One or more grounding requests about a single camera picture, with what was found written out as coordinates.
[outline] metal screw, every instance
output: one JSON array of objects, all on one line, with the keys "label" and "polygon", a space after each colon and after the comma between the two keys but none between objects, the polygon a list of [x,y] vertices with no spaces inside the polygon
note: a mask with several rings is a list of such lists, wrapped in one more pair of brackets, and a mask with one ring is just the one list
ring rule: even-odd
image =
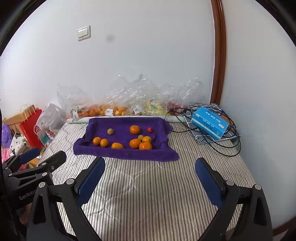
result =
[{"label": "metal screw", "polygon": [[73,178],[70,178],[70,179],[68,179],[68,180],[66,181],[66,183],[67,183],[68,185],[71,185],[71,184],[74,183],[74,179],[73,179]]},{"label": "metal screw", "polygon": [[233,185],[234,185],[234,182],[233,182],[232,180],[227,180],[227,181],[226,181],[226,184],[227,184],[228,186],[233,186]]},{"label": "metal screw", "polygon": [[38,186],[39,186],[40,188],[44,187],[44,186],[45,186],[45,182],[41,182],[41,183],[39,183]]},{"label": "metal screw", "polygon": [[257,190],[261,190],[261,186],[260,186],[259,184],[255,184],[255,188],[256,188]]}]

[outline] light switch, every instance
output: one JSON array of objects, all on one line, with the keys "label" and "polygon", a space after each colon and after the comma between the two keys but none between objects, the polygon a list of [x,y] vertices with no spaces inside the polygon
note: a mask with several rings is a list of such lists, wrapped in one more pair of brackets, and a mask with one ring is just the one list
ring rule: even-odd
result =
[{"label": "light switch", "polygon": [[78,29],[77,30],[77,40],[81,41],[81,40],[90,38],[91,37],[90,31],[91,31],[91,28],[89,25],[84,28]]}]

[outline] red shopping bag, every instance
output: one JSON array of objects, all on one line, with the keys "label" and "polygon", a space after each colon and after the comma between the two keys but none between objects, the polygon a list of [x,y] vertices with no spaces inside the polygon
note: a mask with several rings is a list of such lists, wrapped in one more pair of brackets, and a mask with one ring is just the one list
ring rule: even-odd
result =
[{"label": "red shopping bag", "polygon": [[44,147],[38,136],[34,132],[36,122],[41,115],[42,110],[35,110],[25,121],[20,124],[20,129],[32,147],[38,147],[40,150]]}]

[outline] bag handle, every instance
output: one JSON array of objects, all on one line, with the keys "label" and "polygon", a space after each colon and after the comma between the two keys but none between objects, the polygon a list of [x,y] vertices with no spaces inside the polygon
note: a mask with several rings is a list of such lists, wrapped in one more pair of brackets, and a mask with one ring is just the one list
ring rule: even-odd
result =
[{"label": "bag handle", "polygon": [[28,109],[28,110],[30,111],[30,115],[32,115],[32,112],[31,112],[31,110],[30,110],[30,106],[31,106],[31,105],[30,105],[30,104],[23,104],[23,105],[20,107],[20,112],[24,112],[25,117],[26,117],[26,120],[28,120],[28,117],[26,116],[26,112],[25,112],[26,109],[25,109],[24,111],[22,111],[22,107],[23,107],[23,106],[26,106],[26,107],[27,107],[26,109]]}]

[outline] white wall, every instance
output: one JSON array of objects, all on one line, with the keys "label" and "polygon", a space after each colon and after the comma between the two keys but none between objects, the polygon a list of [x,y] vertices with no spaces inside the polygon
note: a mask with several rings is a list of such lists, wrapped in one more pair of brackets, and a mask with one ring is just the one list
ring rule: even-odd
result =
[{"label": "white wall", "polygon": [[[78,42],[86,25],[91,38]],[[0,105],[4,117],[26,103],[42,108],[56,102],[58,83],[99,99],[123,72],[171,85],[198,76],[209,100],[213,68],[210,1],[47,0],[0,57]]]},{"label": "white wall", "polygon": [[227,65],[221,106],[267,198],[273,227],[296,215],[296,48],[255,0],[223,0]]}]

